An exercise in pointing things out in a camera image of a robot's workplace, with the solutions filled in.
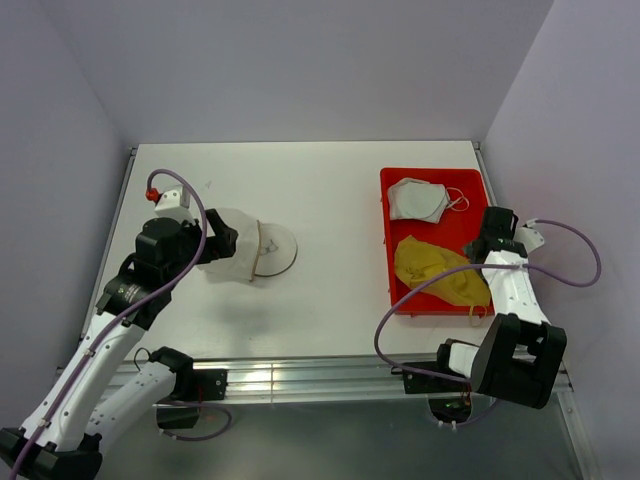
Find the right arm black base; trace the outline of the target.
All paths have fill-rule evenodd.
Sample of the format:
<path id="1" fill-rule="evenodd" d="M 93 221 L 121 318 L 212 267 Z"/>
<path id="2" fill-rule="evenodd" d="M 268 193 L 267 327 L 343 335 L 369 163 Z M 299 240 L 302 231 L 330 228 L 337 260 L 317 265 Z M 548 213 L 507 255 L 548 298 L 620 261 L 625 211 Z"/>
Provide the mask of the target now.
<path id="1" fill-rule="evenodd" d="M 473 404 L 470 382 L 463 375 L 441 371 L 436 361 L 389 362 L 392 375 L 402 377 L 406 395 L 426 395 L 429 412 L 439 428 L 472 425 L 493 413 L 499 402 L 488 400 L 481 410 Z"/>

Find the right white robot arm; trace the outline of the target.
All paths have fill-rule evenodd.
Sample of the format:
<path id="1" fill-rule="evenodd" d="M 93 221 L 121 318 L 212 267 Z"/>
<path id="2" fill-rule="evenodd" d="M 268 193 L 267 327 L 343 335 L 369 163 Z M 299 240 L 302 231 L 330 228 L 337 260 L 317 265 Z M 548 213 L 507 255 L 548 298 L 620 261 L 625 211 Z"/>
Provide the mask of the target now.
<path id="1" fill-rule="evenodd" d="M 427 366 L 381 358 L 408 378 L 435 382 L 446 390 L 543 408 L 552 393 L 567 345 L 563 329 L 550 324 L 534 294 L 525 245 L 516 238 L 518 218 L 510 209 L 485 209 L 469 258 L 454 262 L 411 261 L 401 272 L 411 288 L 407 303 L 424 290 L 439 288 L 466 296 L 470 307 L 490 306 L 494 317 L 478 345 L 448 339 Z"/>

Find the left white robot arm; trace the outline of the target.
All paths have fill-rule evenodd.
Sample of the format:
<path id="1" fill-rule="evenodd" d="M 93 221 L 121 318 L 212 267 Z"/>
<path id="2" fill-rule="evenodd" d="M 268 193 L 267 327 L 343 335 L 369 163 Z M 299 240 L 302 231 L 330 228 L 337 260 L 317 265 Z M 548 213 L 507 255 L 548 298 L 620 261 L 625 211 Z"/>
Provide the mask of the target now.
<path id="1" fill-rule="evenodd" d="M 177 283 L 196 265 L 232 257 L 237 238 L 214 209 L 200 220 L 162 217 L 143 225 L 54 387 L 21 426 L 2 429 L 1 458 L 11 478 L 93 479 L 108 443 L 152 405 L 196 398 L 193 359 L 169 347 L 152 352 L 107 400 L 101 396 Z"/>

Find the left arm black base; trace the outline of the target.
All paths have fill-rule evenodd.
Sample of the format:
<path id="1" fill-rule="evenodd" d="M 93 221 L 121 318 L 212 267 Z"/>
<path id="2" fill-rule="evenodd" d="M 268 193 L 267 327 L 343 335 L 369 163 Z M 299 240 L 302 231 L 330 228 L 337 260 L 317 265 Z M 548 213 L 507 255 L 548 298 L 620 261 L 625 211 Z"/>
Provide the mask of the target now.
<path id="1" fill-rule="evenodd" d="M 162 434 L 179 441 L 196 442 L 215 438 L 227 431 L 232 414 L 220 404 L 225 399 L 228 371 L 222 368 L 195 369 L 156 411 Z"/>

